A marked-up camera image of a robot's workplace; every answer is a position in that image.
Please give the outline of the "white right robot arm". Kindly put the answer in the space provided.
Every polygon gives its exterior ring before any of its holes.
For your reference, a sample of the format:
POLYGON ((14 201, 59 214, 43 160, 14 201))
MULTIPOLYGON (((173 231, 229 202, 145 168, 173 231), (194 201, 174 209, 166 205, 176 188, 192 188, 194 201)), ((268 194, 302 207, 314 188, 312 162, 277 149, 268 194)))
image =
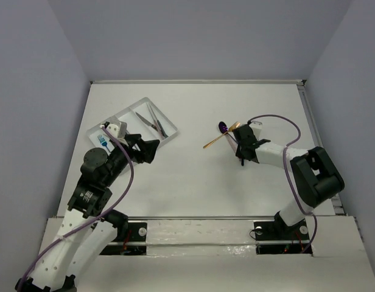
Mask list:
POLYGON ((248 124, 234 130, 234 137, 236 156, 241 161, 283 169, 293 193, 293 200, 275 214, 273 221, 254 227, 257 240, 286 240, 316 207, 345 188, 341 174, 322 147, 304 150, 259 140, 248 124))

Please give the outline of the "gold spoon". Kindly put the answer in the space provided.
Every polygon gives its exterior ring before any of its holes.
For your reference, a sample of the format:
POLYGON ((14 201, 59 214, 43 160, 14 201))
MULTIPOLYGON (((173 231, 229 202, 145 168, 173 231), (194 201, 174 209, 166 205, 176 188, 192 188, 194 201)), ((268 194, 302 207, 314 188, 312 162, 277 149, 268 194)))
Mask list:
POLYGON ((215 138, 214 140, 212 140, 211 142, 207 143, 206 145, 203 146, 203 149, 206 149, 208 148, 209 146, 211 146, 213 143, 217 142, 219 139, 221 139, 222 137, 224 137, 226 134, 228 134, 229 132, 232 132, 234 131, 236 128, 240 127, 240 122, 236 122, 234 123, 233 125, 231 125, 224 133, 222 133, 220 136, 218 136, 217 138, 215 138))

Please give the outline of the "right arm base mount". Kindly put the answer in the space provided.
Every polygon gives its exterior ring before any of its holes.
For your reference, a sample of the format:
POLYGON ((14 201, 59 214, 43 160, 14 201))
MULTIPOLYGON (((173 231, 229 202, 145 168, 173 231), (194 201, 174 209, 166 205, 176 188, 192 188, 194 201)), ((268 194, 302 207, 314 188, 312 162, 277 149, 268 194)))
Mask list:
POLYGON ((283 235, 275 234, 272 230, 273 223, 273 221, 254 222, 249 235, 256 242, 257 255, 313 254, 312 247, 307 247, 310 237, 306 220, 283 235))

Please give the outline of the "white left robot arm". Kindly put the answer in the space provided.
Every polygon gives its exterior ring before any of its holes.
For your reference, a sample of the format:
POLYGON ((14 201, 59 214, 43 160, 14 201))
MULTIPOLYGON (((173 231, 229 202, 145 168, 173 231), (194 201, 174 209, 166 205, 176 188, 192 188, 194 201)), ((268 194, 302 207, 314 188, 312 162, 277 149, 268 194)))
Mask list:
POLYGON ((110 186, 126 167, 151 163, 160 141, 140 134, 118 139, 109 134, 113 151, 92 148, 83 157, 81 176, 68 202, 54 241, 28 267, 16 291, 77 291, 80 277, 112 240, 129 238, 128 217, 105 208, 110 186))

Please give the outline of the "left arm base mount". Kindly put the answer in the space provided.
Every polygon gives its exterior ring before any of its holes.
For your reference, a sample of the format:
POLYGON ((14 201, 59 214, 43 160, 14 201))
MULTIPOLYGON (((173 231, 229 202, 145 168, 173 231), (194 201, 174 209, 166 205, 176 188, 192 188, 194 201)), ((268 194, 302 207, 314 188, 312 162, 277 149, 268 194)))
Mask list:
POLYGON ((112 240, 101 256, 144 256, 147 254, 147 222, 129 221, 127 228, 112 240))

